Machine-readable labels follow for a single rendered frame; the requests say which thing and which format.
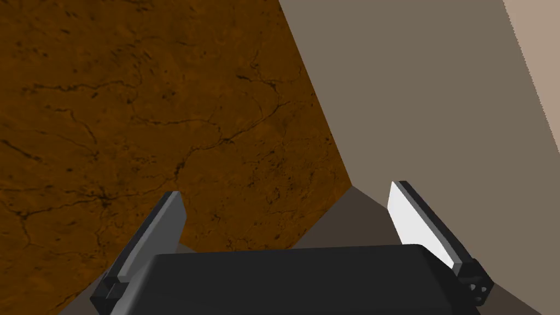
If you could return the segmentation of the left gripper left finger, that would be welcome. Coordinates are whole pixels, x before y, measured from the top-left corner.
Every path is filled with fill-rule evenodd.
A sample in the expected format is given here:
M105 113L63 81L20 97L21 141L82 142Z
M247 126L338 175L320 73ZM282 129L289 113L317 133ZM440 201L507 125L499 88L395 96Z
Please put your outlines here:
M150 261L176 252L185 221L180 192L164 193L91 294L98 313L132 312Z

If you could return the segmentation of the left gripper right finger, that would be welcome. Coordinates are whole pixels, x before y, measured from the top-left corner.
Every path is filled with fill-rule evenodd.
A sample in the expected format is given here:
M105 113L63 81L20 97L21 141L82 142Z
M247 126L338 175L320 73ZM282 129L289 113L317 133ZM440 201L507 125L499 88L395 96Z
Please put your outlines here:
M493 280L409 182L391 183L387 210L402 244L422 245L453 271L476 306L485 304Z

